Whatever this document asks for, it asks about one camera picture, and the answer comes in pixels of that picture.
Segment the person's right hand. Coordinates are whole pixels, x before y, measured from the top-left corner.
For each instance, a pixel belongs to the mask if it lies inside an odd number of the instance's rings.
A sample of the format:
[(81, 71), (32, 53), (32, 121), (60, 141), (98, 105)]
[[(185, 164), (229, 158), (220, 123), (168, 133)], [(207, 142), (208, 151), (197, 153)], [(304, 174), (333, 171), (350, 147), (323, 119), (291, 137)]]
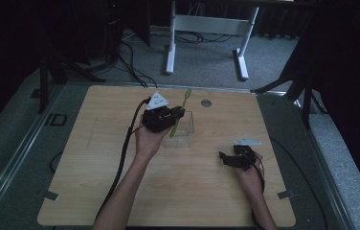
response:
[(256, 156), (259, 159), (257, 161), (258, 167), (256, 169), (252, 167), (249, 170), (244, 171), (243, 169), (240, 168), (234, 168), (234, 171), (237, 177), (239, 178), (242, 188), (246, 194), (252, 190), (261, 190), (261, 192), (263, 193), (263, 188), (262, 188), (263, 175), (262, 175), (262, 169), (260, 168), (262, 156), (257, 152), (256, 152)]

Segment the black metal stand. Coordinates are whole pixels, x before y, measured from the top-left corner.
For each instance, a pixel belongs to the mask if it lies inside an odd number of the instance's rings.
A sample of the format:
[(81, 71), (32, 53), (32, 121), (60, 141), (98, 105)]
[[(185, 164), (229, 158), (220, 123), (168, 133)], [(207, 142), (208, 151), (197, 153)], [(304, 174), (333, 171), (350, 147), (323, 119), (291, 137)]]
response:
[(45, 108), (49, 103), (49, 82), (48, 77), (52, 76), (54, 82), (58, 84), (65, 84), (67, 82), (67, 76), (65, 73), (64, 65), (72, 69), (74, 72), (79, 75), (84, 76), (90, 81), (95, 82), (104, 82), (103, 79), (95, 77), (90, 74), (88, 71), (79, 67), (73, 61), (69, 60), (67, 57), (62, 55), (55, 48), (51, 47), (45, 51), (42, 60), (40, 62), (39, 73), (39, 110), (38, 113), (41, 114), (44, 112)]
[(295, 101), (301, 95), (304, 95), (304, 103), (302, 107), (302, 121), (306, 128), (310, 128), (309, 115), (311, 100), (314, 99), (313, 87), (315, 81), (315, 69), (317, 64), (317, 56), (304, 48), (295, 48), (290, 58), (284, 65), (281, 75), (263, 87), (252, 89), (255, 94), (263, 94), (277, 86), (288, 81), (291, 85), (286, 91), (285, 97), (288, 101)]

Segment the clear plastic cup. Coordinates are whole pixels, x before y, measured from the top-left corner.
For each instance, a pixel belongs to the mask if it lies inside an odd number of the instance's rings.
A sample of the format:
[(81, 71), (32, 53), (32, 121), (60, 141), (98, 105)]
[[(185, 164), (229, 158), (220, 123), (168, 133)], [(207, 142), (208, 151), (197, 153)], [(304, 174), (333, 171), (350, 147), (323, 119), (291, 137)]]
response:
[(163, 146), (170, 149), (188, 148), (193, 133), (193, 115), (191, 111), (186, 111), (184, 116), (179, 120), (174, 134), (168, 134), (164, 138)]

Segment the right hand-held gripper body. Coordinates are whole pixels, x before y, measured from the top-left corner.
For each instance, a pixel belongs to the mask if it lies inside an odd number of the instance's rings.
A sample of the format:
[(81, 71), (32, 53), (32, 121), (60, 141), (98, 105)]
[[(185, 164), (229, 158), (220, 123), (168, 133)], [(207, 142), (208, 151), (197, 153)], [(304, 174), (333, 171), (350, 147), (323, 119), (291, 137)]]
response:
[(258, 167), (257, 161), (259, 159), (251, 148), (251, 144), (253, 143), (253, 140), (247, 138), (241, 138), (233, 142), (235, 156), (233, 158), (232, 166), (234, 168), (240, 168), (247, 171), (252, 167), (255, 169)]

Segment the white desk frame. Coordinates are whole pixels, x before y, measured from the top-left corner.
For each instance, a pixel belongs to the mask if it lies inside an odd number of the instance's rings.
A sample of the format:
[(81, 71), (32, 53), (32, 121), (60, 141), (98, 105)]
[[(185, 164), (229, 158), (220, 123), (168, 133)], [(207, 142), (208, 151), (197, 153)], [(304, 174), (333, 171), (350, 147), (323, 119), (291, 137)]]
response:
[(183, 15), (176, 13), (176, 1), (172, 0), (170, 4), (170, 43), (166, 65), (166, 73), (171, 75), (174, 72), (176, 32), (239, 35), (243, 37), (243, 40), (240, 47), (236, 49), (236, 61), (238, 64), (241, 79), (243, 81), (247, 81), (249, 79), (249, 74), (244, 55), (255, 26), (258, 12), (259, 7), (253, 7), (250, 17), (248, 19)]

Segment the green toothbrush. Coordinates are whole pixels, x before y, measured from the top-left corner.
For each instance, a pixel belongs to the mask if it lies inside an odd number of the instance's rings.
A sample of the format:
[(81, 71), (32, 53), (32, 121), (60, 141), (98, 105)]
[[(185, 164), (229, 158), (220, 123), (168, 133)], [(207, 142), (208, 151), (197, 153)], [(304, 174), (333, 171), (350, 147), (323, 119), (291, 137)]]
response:
[[(187, 100), (188, 100), (188, 98), (190, 96), (191, 96), (191, 89), (189, 88), (189, 89), (187, 89), (187, 91), (186, 91), (186, 93), (184, 95), (184, 100), (183, 100), (182, 105), (181, 105), (181, 111), (182, 112), (185, 112), (185, 106), (186, 106)], [(179, 124), (179, 121), (180, 121), (180, 118), (177, 118), (172, 130), (170, 131), (169, 138), (174, 137), (174, 135), (176, 133), (176, 129), (177, 129), (178, 124)]]

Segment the person's left hand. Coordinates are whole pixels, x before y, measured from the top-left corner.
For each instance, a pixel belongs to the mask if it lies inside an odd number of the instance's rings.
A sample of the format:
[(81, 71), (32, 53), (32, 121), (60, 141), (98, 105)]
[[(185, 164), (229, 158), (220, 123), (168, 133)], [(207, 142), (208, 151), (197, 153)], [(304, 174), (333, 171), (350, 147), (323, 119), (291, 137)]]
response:
[(135, 131), (136, 136), (136, 162), (149, 162), (161, 146), (164, 137), (170, 128), (160, 132), (152, 132), (144, 125), (139, 125)]

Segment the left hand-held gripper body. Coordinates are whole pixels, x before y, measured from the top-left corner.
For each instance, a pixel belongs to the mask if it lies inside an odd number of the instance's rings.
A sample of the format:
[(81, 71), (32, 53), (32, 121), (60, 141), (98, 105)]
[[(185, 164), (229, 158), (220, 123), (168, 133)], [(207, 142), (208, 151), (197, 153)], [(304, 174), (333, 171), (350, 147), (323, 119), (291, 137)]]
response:
[(169, 101), (158, 91), (155, 91), (147, 103), (142, 116), (142, 124), (152, 132), (160, 132), (172, 127), (175, 123), (169, 122)]

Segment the metal floor rail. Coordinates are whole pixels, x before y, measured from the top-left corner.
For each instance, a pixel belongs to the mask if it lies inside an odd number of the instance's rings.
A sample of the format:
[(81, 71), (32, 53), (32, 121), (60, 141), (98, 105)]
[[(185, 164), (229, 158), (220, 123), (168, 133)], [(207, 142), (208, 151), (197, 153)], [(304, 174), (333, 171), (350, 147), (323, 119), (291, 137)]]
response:
[(344, 140), (328, 115), (309, 113), (304, 121), (313, 148), (315, 167), (333, 216), (341, 230), (355, 230), (347, 203), (349, 170), (354, 166)]
[(39, 131), (47, 121), (51, 109), (54, 107), (56, 100), (59, 97), (60, 92), (63, 89), (63, 85), (57, 85), (49, 96), (49, 101), (42, 109), (41, 113), (36, 114), (34, 121), (27, 130), (25, 136), (18, 144), (17, 149), (12, 153), (9, 161), (0, 172), (0, 201), (3, 195), (7, 192), (7, 189), (12, 183), (13, 178), (17, 174), (20, 166), (26, 158), (31, 146), (33, 145)]

